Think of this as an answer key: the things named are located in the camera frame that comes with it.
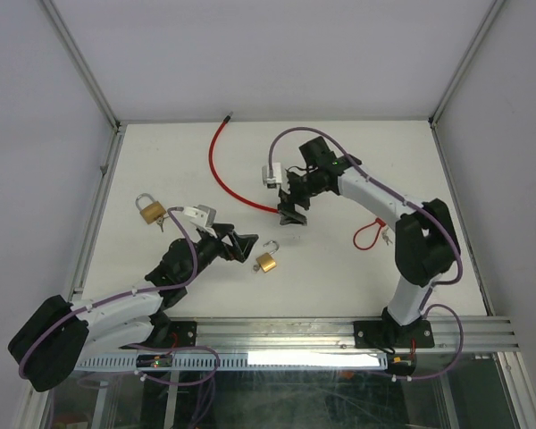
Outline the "silver keys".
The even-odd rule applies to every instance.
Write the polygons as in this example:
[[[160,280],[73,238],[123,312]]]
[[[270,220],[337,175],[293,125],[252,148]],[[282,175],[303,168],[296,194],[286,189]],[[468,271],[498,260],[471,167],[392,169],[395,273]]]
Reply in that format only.
[[[391,239],[391,237],[389,235],[389,229],[388,228],[384,228],[381,231],[381,237],[382,237],[382,239],[384,240],[384,242],[386,243],[387,246],[393,244],[393,241],[392,241],[392,239]]]

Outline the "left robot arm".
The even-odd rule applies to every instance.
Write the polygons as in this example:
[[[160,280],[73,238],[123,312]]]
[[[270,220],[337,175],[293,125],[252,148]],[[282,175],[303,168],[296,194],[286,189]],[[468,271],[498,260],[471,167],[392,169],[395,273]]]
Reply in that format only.
[[[8,344],[20,377],[36,391],[49,391],[88,358],[137,344],[164,346],[170,333],[165,310],[215,259],[244,263],[259,239],[236,233],[230,223],[198,235],[198,241],[188,235],[172,241],[157,267],[122,292],[79,302],[60,295],[44,300]]]

